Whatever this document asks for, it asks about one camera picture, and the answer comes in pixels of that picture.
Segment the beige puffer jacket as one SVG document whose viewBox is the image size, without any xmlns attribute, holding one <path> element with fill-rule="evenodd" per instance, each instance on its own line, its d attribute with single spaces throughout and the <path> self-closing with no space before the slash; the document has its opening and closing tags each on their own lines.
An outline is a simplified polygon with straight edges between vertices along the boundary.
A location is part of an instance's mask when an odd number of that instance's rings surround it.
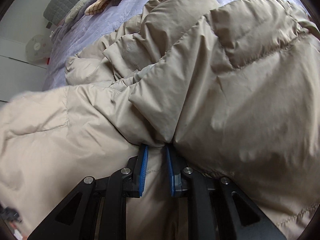
<svg viewBox="0 0 320 240">
<path fill-rule="evenodd" d="M 70 57 L 67 86 L 1 109 L 1 202 L 28 237 L 85 176 L 151 148 L 129 239 L 185 239 L 166 144 L 297 239 L 319 207 L 319 30 L 285 0 L 149 0 Z"/>
</svg>

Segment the white drawer cabinet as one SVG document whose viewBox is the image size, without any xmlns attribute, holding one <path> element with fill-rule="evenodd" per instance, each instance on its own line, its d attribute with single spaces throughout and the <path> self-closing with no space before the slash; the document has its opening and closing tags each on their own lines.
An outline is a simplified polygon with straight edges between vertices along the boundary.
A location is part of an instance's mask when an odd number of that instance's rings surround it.
<svg viewBox="0 0 320 240">
<path fill-rule="evenodd" d="M 46 59 L 28 60 L 25 44 L 1 38 L 1 102 L 25 91 L 41 91 L 47 67 Z"/>
</svg>

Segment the light grey-green garment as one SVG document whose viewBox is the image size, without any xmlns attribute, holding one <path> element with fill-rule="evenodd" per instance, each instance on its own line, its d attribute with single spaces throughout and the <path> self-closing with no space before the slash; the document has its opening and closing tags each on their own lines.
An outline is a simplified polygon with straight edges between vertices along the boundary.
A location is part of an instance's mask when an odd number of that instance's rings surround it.
<svg viewBox="0 0 320 240">
<path fill-rule="evenodd" d="M 80 0 L 76 5 L 69 11 L 65 17 L 65 23 L 71 23 L 79 14 L 84 14 L 86 8 L 96 0 Z"/>
</svg>

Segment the lavender embossed bed blanket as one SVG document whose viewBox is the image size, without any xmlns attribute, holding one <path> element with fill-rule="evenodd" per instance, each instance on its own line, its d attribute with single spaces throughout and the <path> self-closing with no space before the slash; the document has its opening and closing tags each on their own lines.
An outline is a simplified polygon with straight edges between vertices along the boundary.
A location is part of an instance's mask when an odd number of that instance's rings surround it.
<svg viewBox="0 0 320 240">
<path fill-rule="evenodd" d="M 78 11 L 72 22 L 61 22 L 52 34 L 53 49 L 50 55 L 48 71 L 43 90 L 50 90 L 66 85 L 65 62 L 87 45 L 103 35 L 109 34 L 128 21 L 141 14 L 144 4 L 149 0 L 121 0 L 118 6 L 109 5 L 94 16 L 86 16 L 84 9 Z M 225 5 L 235 0 L 217 0 Z M 302 6 L 301 0 L 287 0 Z"/>
</svg>

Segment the white round fan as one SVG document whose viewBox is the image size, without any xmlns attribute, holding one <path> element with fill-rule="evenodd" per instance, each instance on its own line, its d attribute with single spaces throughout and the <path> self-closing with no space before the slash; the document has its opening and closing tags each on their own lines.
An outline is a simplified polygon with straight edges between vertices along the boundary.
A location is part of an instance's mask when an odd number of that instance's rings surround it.
<svg viewBox="0 0 320 240">
<path fill-rule="evenodd" d="M 49 35 L 35 35 L 25 46 L 25 55 L 29 61 L 50 58 L 53 44 Z"/>
</svg>

